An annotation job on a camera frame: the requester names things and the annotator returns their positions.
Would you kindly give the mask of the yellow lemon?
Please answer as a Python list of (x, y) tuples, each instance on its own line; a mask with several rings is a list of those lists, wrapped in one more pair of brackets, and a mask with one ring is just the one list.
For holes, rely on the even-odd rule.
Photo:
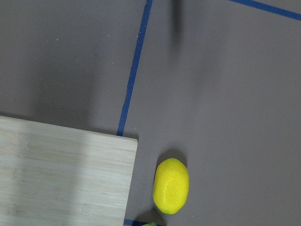
[(176, 158), (161, 162), (155, 173), (153, 200), (164, 214), (177, 213), (186, 203), (190, 178), (186, 166)]
[(147, 224), (143, 224), (141, 226), (158, 226), (155, 222), (150, 222), (150, 223), (147, 223)]

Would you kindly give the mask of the wooden cutting board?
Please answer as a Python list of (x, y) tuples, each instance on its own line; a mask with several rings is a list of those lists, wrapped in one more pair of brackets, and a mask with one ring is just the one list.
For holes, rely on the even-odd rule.
[(3, 226), (121, 226), (136, 139), (2, 116)]

